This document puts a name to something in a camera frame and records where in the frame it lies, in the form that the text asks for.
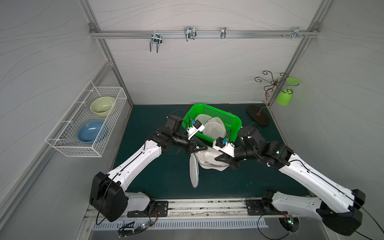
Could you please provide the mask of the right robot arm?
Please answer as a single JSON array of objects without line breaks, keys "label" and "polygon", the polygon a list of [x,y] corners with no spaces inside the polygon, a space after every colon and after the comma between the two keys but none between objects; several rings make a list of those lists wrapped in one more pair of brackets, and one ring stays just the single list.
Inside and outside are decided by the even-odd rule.
[{"label": "right robot arm", "polygon": [[351,236],[361,226],[364,192],[338,185],[307,164],[291,148],[277,141],[267,142],[256,128],[241,129],[239,137],[240,147],[223,138],[213,142],[213,148],[222,152],[216,161],[237,168],[241,161],[257,160],[291,177],[314,194],[314,197],[299,197],[269,190],[260,201],[265,212],[310,217],[343,236]]}]

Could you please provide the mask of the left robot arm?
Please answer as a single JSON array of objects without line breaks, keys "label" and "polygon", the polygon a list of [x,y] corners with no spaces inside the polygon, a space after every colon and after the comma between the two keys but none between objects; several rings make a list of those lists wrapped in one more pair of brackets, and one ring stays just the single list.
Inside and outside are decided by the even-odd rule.
[{"label": "left robot arm", "polygon": [[200,121],[192,121],[188,134],[184,135],[180,133],[182,122],[179,116],[169,116],[166,124],[150,134],[145,143],[125,162],[106,174],[99,172],[94,176],[89,203],[99,215],[103,215],[109,222],[116,221],[128,206],[125,191],[129,185],[168,147],[179,147],[187,154],[208,149],[207,145],[195,137],[205,126]]}]

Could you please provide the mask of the green plastic basket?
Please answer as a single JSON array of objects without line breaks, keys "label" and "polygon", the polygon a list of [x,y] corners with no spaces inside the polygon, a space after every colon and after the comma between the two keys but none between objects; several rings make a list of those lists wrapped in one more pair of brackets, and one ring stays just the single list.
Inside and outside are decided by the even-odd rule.
[{"label": "green plastic basket", "polygon": [[230,142],[236,141],[238,132],[242,128],[242,120],[236,115],[206,104],[195,104],[190,108],[190,110],[183,118],[183,128],[191,127],[192,121],[194,121],[195,118],[200,114],[205,114],[210,117],[219,117],[226,127],[226,139],[228,139]]}]

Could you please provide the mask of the bronze cup tree stand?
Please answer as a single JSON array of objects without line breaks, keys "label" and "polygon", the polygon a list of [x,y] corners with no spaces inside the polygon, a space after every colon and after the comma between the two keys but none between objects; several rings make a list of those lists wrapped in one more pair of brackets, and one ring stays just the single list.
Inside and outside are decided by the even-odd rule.
[{"label": "bronze cup tree stand", "polygon": [[280,73],[280,79],[275,79],[271,71],[263,71],[262,74],[264,76],[271,77],[270,81],[267,81],[263,77],[254,78],[256,83],[262,83],[263,81],[269,83],[268,85],[263,87],[265,91],[265,99],[262,101],[262,104],[264,104],[264,106],[258,107],[257,105],[250,105],[247,107],[247,114],[254,120],[254,122],[258,126],[266,127],[271,123],[270,117],[268,117],[268,115],[264,112],[264,109],[268,110],[268,108],[270,107],[270,93],[273,93],[274,90],[280,90],[280,85],[282,84],[282,81],[288,77],[288,74]]}]

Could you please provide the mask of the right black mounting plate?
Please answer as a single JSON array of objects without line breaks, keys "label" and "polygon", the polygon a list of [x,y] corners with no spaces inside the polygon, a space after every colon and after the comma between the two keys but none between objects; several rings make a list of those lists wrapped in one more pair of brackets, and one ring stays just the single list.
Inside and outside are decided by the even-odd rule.
[{"label": "right black mounting plate", "polygon": [[246,198],[244,204],[247,208],[249,216],[261,216],[261,215],[283,215],[286,216],[287,212],[277,210],[271,202],[266,200],[256,200]]}]

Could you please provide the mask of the black mounting plate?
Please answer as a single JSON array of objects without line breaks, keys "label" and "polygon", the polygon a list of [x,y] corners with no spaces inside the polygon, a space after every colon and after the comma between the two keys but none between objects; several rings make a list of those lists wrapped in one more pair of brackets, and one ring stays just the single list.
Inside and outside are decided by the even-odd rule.
[{"label": "black mounting plate", "polygon": [[261,215],[283,215],[286,216],[287,212],[277,210],[271,202],[266,200],[256,200],[246,198],[244,204],[247,208],[249,216],[261,216]]},{"label": "black mounting plate", "polygon": [[167,217],[168,216],[168,201],[151,201],[143,211],[127,212],[128,218],[150,218]]}]

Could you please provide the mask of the green plastic wine glass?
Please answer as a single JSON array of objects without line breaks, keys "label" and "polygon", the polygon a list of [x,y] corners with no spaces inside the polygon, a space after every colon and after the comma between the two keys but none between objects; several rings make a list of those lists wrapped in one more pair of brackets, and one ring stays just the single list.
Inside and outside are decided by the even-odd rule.
[{"label": "green plastic wine glass", "polygon": [[300,80],[293,77],[286,78],[286,82],[289,84],[288,87],[281,90],[276,99],[276,103],[281,106],[287,106],[290,103],[293,97],[292,87],[296,87],[300,84]]}]

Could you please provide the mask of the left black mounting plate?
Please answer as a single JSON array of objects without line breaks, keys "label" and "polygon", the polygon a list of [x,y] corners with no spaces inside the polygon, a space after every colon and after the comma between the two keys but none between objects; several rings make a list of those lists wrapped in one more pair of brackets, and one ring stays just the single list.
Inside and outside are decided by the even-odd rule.
[{"label": "left black mounting plate", "polygon": [[127,212],[128,218],[150,218],[167,217],[168,216],[168,201],[151,201],[143,211]]}]

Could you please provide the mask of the light green bowl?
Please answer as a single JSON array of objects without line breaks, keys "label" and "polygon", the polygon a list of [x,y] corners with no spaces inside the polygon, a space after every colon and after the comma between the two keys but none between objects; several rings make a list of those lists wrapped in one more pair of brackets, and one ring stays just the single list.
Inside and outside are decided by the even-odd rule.
[{"label": "light green bowl", "polygon": [[115,98],[108,96],[98,98],[91,103],[90,110],[94,115],[105,118],[114,109],[115,101]]}]

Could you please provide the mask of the blue bowl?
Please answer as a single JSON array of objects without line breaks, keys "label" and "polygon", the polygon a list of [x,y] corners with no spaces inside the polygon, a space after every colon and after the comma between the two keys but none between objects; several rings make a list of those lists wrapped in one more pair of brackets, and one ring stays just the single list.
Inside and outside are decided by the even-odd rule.
[{"label": "blue bowl", "polygon": [[102,121],[92,121],[82,126],[78,133],[77,138],[80,142],[88,145],[100,143],[109,133],[108,126]]}]

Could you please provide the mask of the double prong metal hook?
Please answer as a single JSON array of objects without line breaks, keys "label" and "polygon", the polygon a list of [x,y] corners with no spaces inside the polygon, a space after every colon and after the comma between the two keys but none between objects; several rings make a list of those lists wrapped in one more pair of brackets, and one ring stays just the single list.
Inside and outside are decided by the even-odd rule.
[{"label": "double prong metal hook", "polygon": [[152,52],[154,49],[154,46],[156,46],[156,53],[158,53],[162,42],[163,42],[163,37],[161,35],[157,33],[152,34],[151,41],[150,41],[150,52]]}]

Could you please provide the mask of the looped metal hook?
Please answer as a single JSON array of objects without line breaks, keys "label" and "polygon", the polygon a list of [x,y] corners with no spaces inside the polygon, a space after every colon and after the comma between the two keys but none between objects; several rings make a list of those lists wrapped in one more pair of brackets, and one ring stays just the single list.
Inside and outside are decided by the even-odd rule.
[{"label": "looped metal hook", "polygon": [[189,40],[195,40],[197,36],[197,30],[195,27],[185,27],[184,28],[185,38],[188,42]]}]

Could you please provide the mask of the small flat metal hook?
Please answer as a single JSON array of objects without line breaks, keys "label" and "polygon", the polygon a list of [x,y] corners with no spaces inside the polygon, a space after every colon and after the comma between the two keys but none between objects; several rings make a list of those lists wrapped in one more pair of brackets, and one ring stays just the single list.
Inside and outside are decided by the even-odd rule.
[{"label": "small flat metal hook", "polygon": [[226,34],[227,34],[227,28],[226,27],[222,27],[221,28],[221,39],[225,39],[226,38]]}]

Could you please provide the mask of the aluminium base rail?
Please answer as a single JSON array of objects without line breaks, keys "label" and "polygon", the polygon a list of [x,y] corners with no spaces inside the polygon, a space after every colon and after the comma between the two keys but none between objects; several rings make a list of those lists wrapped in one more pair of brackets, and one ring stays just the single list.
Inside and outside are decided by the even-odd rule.
[{"label": "aluminium base rail", "polygon": [[[201,218],[251,218],[260,216],[249,216],[247,213],[246,205],[244,204],[245,199],[234,198],[234,199],[174,199],[174,200],[157,200],[157,201],[168,201],[168,216],[167,217],[155,217],[160,219],[201,219]],[[305,198],[304,208],[301,210],[294,210],[291,207],[285,206],[280,211],[287,212],[286,216],[313,218],[321,220],[321,217],[315,216],[316,212],[311,212],[311,208],[315,207],[314,201],[311,201],[309,197]],[[125,210],[118,216],[118,220],[123,220],[127,217],[128,210]],[[264,217],[276,216],[283,218],[283,215],[261,215]]]}]

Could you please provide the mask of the right metal rail hook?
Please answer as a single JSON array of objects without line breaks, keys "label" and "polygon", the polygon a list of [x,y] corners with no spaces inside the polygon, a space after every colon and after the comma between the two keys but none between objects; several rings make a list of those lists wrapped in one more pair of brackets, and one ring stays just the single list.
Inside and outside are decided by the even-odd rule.
[{"label": "right metal rail hook", "polygon": [[282,34],[283,38],[290,38],[290,39],[306,39],[309,37],[308,34],[301,34],[300,33],[300,28],[297,27],[293,30],[293,32],[289,35]]}]

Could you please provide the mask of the aluminium top rail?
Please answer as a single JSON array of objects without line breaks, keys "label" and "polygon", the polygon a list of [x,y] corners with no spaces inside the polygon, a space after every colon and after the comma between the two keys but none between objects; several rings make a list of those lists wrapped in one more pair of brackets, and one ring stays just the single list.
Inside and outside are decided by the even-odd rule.
[{"label": "aluminium top rail", "polygon": [[[163,37],[163,40],[177,40],[184,39],[184,30],[181,31],[97,31],[94,24],[89,24],[90,35],[92,39],[102,40],[149,40],[151,35],[157,33]],[[227,28],[227,34],[225,39],[290,39],[283,38],[282,34],[289,35],[293,32],[291,30],[231,30]],[[310,30],[301,30],[301,34],[308,34],[309,39],[317,38],[321,32],[318,31],[317,27],[311,28]],[[197,39],[221,39],[221,28],[211,31],[197,30]]]}]

